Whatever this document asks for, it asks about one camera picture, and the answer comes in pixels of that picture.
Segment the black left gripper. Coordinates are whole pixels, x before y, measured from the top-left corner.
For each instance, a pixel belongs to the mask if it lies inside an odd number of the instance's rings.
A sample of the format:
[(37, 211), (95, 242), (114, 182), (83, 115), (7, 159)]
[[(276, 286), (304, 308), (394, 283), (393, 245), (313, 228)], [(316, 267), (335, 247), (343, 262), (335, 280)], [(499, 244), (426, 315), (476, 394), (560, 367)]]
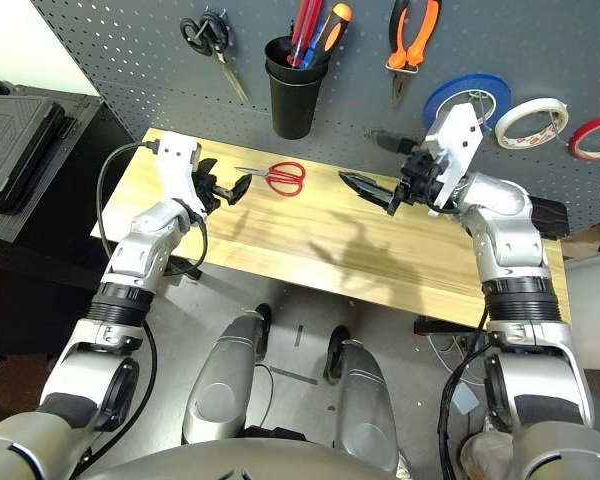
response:
[(218, 209), (222, 201), (231, 206), (238, 203), (247, 193), (252, 181), (252, 175), (245, 174), (239, 178), (232, 189), (227, 190), (217, 184), (217, 176), (211, 173), (216, 163), (215, 158), (200, 160), (196, 171), (192, 174), (196, 194), (206, 213)]

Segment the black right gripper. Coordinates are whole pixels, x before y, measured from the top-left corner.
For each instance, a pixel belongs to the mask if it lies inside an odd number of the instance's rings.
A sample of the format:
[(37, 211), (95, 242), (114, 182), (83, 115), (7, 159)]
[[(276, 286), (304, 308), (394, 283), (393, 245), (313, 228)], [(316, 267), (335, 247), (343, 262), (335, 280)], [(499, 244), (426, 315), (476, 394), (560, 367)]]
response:
[(415, 148), (418, 146), (417, 141), (387, 130), (371, 130), (369, 139), (383, 150), (406, 157), (400, 167), (399, 182), (391, 191), (370, 177), (351, 171), (339, 171), (340, 179), (349, 188), (360, 198), (381, 207), (391, 216), (402, 203), (418, 203), (427, 205), (431, 210), (444, 210), (444, 207), (434, 205), (442, 188), (437, 177), (443, 170), (426, 150)]

